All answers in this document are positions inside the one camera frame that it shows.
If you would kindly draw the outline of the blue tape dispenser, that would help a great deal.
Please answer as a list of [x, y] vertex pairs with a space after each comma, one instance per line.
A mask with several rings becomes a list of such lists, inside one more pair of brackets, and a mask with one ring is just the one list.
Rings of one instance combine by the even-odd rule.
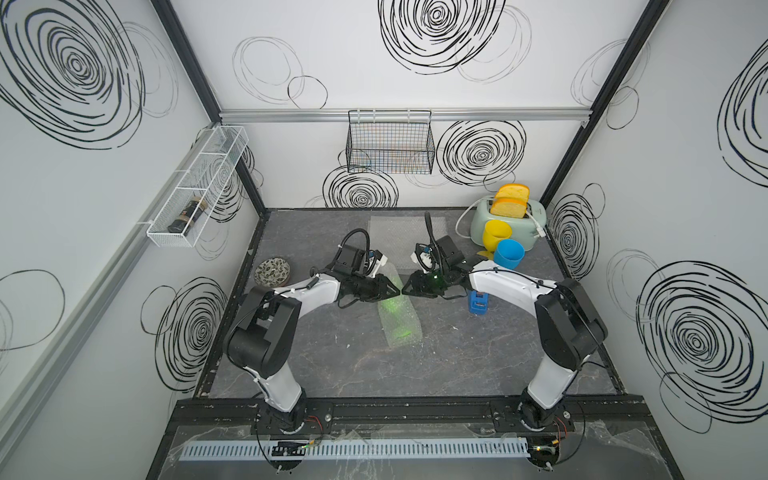
[[489, 307], [490, 296], [484, 292], [472, 290], [468, 296], [468, 311], [473, 315], [485, 315]]

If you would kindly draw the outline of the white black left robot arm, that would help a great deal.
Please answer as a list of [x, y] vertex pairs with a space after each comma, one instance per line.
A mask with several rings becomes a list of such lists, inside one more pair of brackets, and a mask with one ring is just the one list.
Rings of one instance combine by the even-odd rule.
[[224, 338], [229, 362], [249, 373], [273, 410], [297, 409], [303, 389], [288, 365], [299, 320], [350, 295], [354, 302], [375, 303], [400, 295], [384, 274], [373, 277], [323, 271], [281, 290], [255, 286]]

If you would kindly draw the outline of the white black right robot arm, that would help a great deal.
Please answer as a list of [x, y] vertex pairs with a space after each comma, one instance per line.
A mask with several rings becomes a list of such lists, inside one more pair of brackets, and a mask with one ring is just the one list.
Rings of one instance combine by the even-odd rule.
[[466, 257], [449, 236], [416, 244], [412, 260], [418, 269], [406, 281], [405, 295], [438, 298], [460, 286], [535, 317], [544, 356], [521, 394], [518, 412], [532, 431], [551, 425], [577, 373], [608, 336], [583, 286], [572, 278], [551, 281], [523, 274], [480, 255]]

